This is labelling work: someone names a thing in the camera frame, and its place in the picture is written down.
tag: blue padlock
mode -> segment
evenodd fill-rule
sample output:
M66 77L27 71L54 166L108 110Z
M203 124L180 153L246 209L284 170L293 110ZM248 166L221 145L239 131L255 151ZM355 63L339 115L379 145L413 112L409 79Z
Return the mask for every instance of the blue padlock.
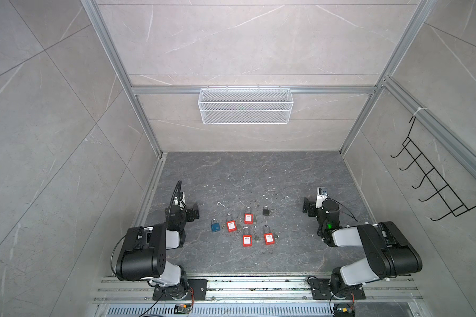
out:
M217 231L220 231L220 225L219 225L219 222L217 221L217 219L213 219L212 220L212 232L217 232Z

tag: white wire basket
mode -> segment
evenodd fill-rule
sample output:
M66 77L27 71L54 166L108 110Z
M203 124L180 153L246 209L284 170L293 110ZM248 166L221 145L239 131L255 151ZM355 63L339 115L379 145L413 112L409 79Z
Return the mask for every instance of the white wire basket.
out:
M288 88L204 88L199 92L204 124L288 123L293 96Z

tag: white zip tie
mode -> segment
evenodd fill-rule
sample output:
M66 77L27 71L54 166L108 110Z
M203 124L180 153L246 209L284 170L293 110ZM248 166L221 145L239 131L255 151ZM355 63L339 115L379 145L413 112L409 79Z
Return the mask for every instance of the white zip tie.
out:
M416 116L416 114L418 113L418 111L420 111L420 110L422 110L422 109L427 109L427 110L428 110L428 108L418 107L418 109L417 109L416 111L414 111L413 117Z

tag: black hook rack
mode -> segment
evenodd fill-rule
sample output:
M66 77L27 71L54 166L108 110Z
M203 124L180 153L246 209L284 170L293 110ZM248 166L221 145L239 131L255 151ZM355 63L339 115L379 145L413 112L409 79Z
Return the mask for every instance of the black hook rack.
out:
M461 216L463 215L464 213L470 211L470 210L473 210L474 208L476 208L476 205L469 208L465 205L465 203L462 201L462 199L460 199L460 197L458 197L457 193L453 190L453 188L451 188L450 184L448 184L448 182L444 179L444 177L439 173L439 171L437 170L437 168L435 168L432 164L432 162L430 162L430 160L425 156L425 154L420 150L420 148L418 147L418 145L416 145L416 143L414 143L414 141L411 139L410 135L411 135L411 130L413 129L413 126L414 126L414 122L416 121L416 117L411 117L411 120L409 120L409 122L411 123L412 121L412 124L411 124L411 128L409 129L409 133L407 134L407 137L406 139L404 140L404 142L402 142L402 149L400 150L400 152L393 156L393 155L390 155L391 157L393 158L396 158L398 157L403 151L406 151L410 156L411 158L413 159L413 161L411 162L411 164L409 164L409 166L407 166L406 168L399 168L400 170L407 170L408 168L410 168L414 163L416 163L416 165L418 165L418 167L421 169L421 171L423 172L423 178L421 179L420 183L418 186L414 187L411 185L412 188L416 189L416 188L419 188L421 186L421 184L423 183L423 181L425 179L427 179L430 184L432 185L432 187L435 189L435 193L433 193L429 198L427 199L418 199L419 201L427 201L429 199L431 199L432 197L436 196L436 195L439 195L439 197L444 201L444 204L446 204L446 206L448 207L448 209L450 210L450 212L448 212L447 214L443 215L442 217L438 218L438 219L432 219L431 217L431 220L432 221L438 221L438 220L441 220L443 219L444 217L446 217L447 215L449 214L452 214L453 216L455 217L458 217L458 216ZM420 154L418 154L418 156L414 157L414 155L412 155L412 153L409 151L409 149L407 148L407 145L409 144L412 144L419 152ZM419 162L417 161L420 157L423 157L431 166L431 169L427 172L425 172L425 170L420 166ZM437 187L434 185L434 183L432 182L432 180L430 179L430 176L428 174L430 174L432 171L436 171L436 173L439 175L439 177L444 181L444 186L437 189ZM441 191L444 189L444 188L449 188L451 190L451 192L453 193L453 195L455 195L455 197L458 199L458 201L460 201L460 205L457 207L457 208L454 208L454 209L451 209L451 207L448 205L448 202L444 199L443 195L441 195ZM455 213L457 210L461 209L462 207L465 208L465 210L463 212L459 212L459 213Z

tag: red padlock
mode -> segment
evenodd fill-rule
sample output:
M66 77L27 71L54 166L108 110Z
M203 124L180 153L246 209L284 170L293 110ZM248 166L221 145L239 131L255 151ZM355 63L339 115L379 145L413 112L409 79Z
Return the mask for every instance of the red padlock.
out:
M251 213L250 207L245 208L245 217L243 222L247 225L252 225L254 223L254 215Z
M273 238L272 230L270 229L269 226L263 226L263 234L264 234L264 243L266 243L267 245L275 243L275 239Z
M252 234L250 234L250 228L243 227L243 246L252 246Z
M226 216L226 225L227 225L227 231L229 232L236 231L236 221L233 220L233 216L231 216L230 213L228 213Z

